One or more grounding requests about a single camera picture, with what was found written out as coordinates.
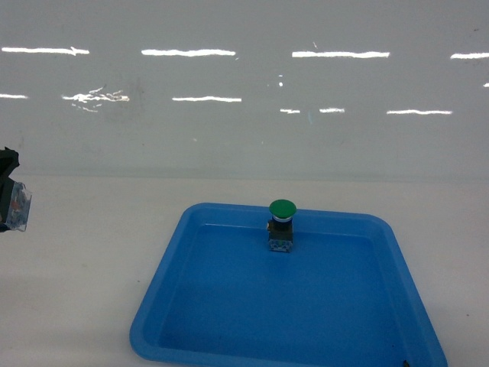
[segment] green button cap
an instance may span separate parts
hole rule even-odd
[[[281,219],[290,218],[297,211],[296,204],[285,199],[275,200],[272,202],[272,204],[270,204],[268,209],[270,209],[270,212],[274,216]]]

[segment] blue plastic tray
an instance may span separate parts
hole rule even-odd
[[[447,366],[392,230],[299,209],[291,253],[267,207],[190,207],[131,327],[146,359],[205,366]]]

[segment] transparent plastic part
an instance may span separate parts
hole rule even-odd
[[[32,193],[25,188],[22,182],[15,182],[10,198],[5,225],[16,231],[25,231],[28,224],[29,210],[31,209]]]

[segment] black object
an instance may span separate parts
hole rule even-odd
[[[18,166],[18,152],[7,147],[4,151],[0,151],[0,232],[9,230],[5,221],[7,220],[15,181],[8,176]]]
[[[279,222],[275,218],[268,221],[268,245],[272,251],[290,252],[293,245],[292,218]]]

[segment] white wall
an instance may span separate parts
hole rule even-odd
[[[3,48],[0,93],[28,99],[0,98],[0,146],[25,174],[489,180],[489,59],[450,59],[489,52],[488,19],[487,0],[4,0],[2,48],[89,54]],[[130,100],[62,99],[101,87]],[[241,102],[172,100],[202,96]],[[452,114],[386,113],[406,109]]]

